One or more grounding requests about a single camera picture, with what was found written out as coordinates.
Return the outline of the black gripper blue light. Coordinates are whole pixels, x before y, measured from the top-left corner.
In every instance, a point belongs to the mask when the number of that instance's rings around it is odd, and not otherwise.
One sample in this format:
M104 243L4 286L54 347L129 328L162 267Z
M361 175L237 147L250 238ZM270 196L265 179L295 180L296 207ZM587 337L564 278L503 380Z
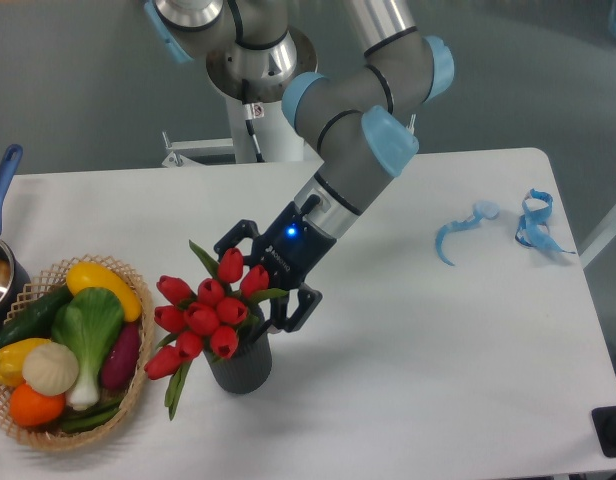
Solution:
M251 334L252 342L267 333L298 331L322 300L321 292L303 283L336 243L334 237L309 221L308 215L318 204L318 201L305 201L299 207L290 202L264 233L259 232L255 221L242 219L214 245L214 252L221 260L230 248L250 239L252 247L248 255L243 255L244 263L248 267L263 266L269 274L270 286L275 287L258 292L270 304L270 311L269 317ZM293 289L296 289L297 305L289 312Z

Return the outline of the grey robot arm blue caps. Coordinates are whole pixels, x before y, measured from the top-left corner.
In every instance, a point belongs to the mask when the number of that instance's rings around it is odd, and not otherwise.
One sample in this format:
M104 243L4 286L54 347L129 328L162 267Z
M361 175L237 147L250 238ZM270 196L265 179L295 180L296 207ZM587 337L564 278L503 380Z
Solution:
M307 274L398 177L417 153L398 120L444 92L454 78L449 48L422 36L403 1L349 1L364 67L333 81L317 70L310 40L292 27L284 1L148 1L161 42L180 61L201 59L224 97L239 163L298 161L314 151L321 167L270 227L243 220L218 254L252 240L246 261L298 305L272 301L264 330L293 332L321 300Z

